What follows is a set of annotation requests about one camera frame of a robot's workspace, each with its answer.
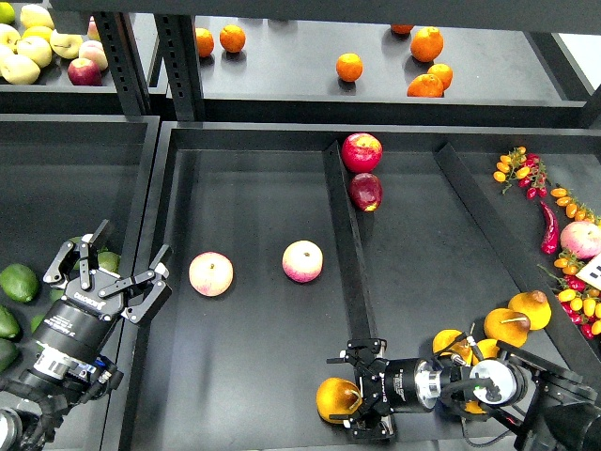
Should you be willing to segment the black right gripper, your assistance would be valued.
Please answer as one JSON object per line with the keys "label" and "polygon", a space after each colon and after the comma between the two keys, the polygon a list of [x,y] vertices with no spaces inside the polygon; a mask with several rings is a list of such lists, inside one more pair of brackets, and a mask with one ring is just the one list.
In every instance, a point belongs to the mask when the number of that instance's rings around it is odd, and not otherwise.
{"label": "black right gripper", "polygon": [[330,413],[355,440],[387,440],[394,436],[391,413],[431,412],[442,391],[440,369],[421,358],[386,360],[387,341],[362,338],[347,341],[338,357],[326,363],[350,364],[361,376],[362,398],[347,409]]}

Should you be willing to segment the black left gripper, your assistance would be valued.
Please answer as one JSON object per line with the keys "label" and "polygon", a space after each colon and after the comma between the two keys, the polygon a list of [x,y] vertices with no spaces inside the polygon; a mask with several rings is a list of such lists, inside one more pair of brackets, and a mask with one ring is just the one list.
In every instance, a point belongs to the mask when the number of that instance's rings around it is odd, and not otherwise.
{"label": "black left gripper", "polygon": [[[104,219],[91,235],[64,241],[44,273],[42,281],[62,288],[65,298],[54,302],[33,334],[41,354],[90,364],[100,356],[120,315],[132,324],[147,325],[170,297],[165,263],[171,247],[164,244],[146,271],[121,279],[98,262],[112,233],[113,225]],[[79,278],[70,280],[76,263]]]}

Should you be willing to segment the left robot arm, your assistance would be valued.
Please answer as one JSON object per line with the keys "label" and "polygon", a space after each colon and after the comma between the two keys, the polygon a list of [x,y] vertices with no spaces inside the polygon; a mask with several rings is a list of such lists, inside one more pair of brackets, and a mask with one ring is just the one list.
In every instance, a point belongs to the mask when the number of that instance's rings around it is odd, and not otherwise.
{"label": "left robot arm", "polygon": [[33,332],[34,354],[26,368],[7,370],[1,377],[2,391],[37,405],[33,412],[2,409],[4,450],[42,449],[74,407],[114,391],[123,374],[102,355],[104,345],[121,319],[149,324],[172,293],[167,244],[135,275],[122,277],[102,268],[98,256],[112,229],[104,220],[79,241],[64,241],[42,277],[63,294]]}

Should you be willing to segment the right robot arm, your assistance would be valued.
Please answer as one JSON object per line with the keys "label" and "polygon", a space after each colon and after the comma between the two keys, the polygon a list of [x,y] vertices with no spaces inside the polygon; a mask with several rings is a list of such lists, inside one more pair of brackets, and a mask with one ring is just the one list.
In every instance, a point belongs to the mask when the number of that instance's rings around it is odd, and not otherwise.
{"label": "right robot arm", "polygon": [[325,419],[358,440],[394,435],[395,413],[432,412],[437,405],[465,420],[493,418],[516,436],[517,450],[597,450],[597,393],[580,375],[505,342],[496,357],[476,345],[476,365],[449,347],[429,359],[388,360],[383,339],[351,340],[335,363],[354,367],[358,387],[346,411]]}

